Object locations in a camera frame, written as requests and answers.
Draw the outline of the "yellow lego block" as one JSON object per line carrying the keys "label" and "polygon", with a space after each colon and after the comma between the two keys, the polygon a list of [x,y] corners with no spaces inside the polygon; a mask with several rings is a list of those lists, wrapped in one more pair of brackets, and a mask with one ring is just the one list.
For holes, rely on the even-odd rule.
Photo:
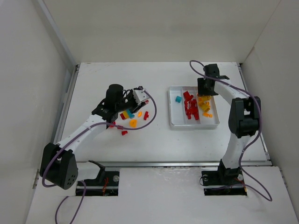
{"label": "yellow lego block", "polygon": [[201,101],[199,102],[199,107],[202,111],[208,112],[210,110],[210,106],[208,106],[205,102]]}

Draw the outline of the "large red lego assembly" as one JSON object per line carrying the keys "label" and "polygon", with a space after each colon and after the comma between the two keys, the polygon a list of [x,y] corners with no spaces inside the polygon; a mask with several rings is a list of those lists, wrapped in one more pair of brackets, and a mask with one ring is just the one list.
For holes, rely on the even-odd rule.
{"label": "large red lego assembly", "polygon": [[183,92],[184,96],[184,108],[187,119],[199,120],[199,110],[197,105],[197,100],[195,97],[189,93],[189,91]]}

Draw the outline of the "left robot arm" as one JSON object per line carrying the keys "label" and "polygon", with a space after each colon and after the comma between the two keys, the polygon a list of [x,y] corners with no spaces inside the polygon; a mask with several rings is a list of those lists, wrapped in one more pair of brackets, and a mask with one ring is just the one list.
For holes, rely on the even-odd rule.
{"label": "left robot arm", "polygon": [[83,150],[96,136],[115,125],[120,112],[136,113],[147,104],[149,97],[141,86],[125,90],[120,84],[111,84],[106,96],[92,110],[88,119],[72,134],[58,143],[48,143],[42,156],[40,176],[44,187],[69,189],[75,182],[101,182],[105,167],[88,160],[78,164],[75,153]]}

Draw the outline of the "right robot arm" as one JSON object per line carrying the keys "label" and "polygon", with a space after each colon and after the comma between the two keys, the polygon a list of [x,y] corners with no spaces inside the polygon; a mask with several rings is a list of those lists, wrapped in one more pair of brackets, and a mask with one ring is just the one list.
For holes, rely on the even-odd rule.
{"label": "right robot arm", "polygon": [[227,150],[220,160],[217,171],[207,174],[219,184],[228,184],[241,174],[240,160],[252,136],[260,130],[259,97],[233,86],[227,76],[221,76],[218,65],[203,66],[204,77],[198,78],[198,95],[222,96],[230,105],[228,127],[231,132]]}

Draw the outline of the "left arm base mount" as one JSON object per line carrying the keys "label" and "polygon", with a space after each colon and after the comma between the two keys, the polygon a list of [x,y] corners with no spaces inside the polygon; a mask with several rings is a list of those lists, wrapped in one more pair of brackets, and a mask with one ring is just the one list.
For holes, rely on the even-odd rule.
{"label": "left arm base mount", "polygon": [[80,162],[77,167],[76,196],[118,196],[119,170],[106,170],[96,161]]}

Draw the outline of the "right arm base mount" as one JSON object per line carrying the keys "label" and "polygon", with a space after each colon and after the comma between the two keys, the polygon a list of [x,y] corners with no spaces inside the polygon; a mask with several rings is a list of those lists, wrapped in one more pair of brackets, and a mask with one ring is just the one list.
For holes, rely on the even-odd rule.
{"label": "right arm base mount", "polygon": [[236,175],[223,175],[218,170],[201,170],[205,196],[247,196],[242,172]]}

